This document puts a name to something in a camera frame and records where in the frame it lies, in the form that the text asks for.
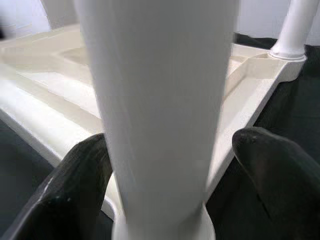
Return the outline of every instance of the white column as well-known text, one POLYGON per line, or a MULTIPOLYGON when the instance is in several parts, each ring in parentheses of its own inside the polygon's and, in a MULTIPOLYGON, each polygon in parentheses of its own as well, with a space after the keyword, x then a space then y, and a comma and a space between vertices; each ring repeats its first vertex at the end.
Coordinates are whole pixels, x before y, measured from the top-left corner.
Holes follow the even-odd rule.
POLYGON ((203 207, 237 0, 76 0, 124 215, 114 240, 214 240, 203 207))
POLYGON ((303 60, 305 44, 320 0, 292 0, 282 31, 270 54, 286 60, 303 60))

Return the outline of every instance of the pillar base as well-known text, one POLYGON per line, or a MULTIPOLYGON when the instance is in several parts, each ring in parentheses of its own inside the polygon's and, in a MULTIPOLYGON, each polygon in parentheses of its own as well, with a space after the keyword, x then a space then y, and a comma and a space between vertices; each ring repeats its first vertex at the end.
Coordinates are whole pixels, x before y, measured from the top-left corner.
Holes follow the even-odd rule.
POLYGON ((141 229, 143 232, 130 229, 122 214, 115 219, 112 240, 216 240, 214 226, 204 204, 198 212, 177 226, 154 231, 150 230, 150 227, 141 229))

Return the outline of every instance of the white pillar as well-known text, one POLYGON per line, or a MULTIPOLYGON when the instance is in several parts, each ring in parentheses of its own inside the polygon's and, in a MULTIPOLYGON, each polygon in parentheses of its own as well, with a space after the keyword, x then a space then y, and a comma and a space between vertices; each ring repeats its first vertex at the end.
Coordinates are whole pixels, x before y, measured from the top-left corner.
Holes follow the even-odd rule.
POLYGON ((237 0, 76 0, 124 215, 114 240, 214 240, 203 207, 237 0))
POLYGON ((270 54, 286 60, 305 59, 305 44, 320 0, 292 0, 276 44, 270 54))

